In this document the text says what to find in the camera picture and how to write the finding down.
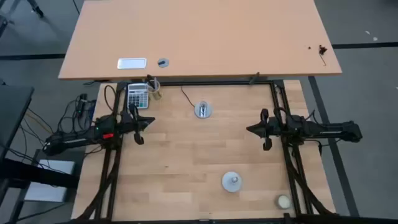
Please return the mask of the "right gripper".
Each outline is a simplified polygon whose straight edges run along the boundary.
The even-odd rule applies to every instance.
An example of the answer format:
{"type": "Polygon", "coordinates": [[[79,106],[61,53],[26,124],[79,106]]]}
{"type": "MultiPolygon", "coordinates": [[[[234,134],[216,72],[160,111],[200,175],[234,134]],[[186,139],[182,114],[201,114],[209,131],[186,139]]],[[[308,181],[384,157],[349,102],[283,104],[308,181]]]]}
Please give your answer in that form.
{"type": "Polygon", "coordinates": [[[272,139],[269,136],[280,136],[282,134],[283,121],[280,115],[280,110],[281,108],[274,108],[274,117],[270,117],[269,110],[262,109],[260,114],[261,122],[247,127],[247,130],[250,133],[264,138],[264,151],[269,151],[272,147],[272,139]]]}

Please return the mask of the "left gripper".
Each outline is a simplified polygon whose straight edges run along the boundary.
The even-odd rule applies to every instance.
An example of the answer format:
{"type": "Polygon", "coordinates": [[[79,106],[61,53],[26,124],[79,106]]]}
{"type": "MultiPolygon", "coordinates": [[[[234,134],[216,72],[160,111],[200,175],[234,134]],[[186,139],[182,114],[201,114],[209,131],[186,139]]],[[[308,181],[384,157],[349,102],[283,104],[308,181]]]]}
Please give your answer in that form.
{"type": "Polygon", "coordinates": [[[144,117],[138,112],[135,104],[128,105],[129,111],[123,111],[121,115],[121,124],[125,129],[125,133],[134,132],[134,140],[138,145],[144,144],[144,138],[141,136],[140,131],[145,130],[153,121],[154,117],[144,117]]]}

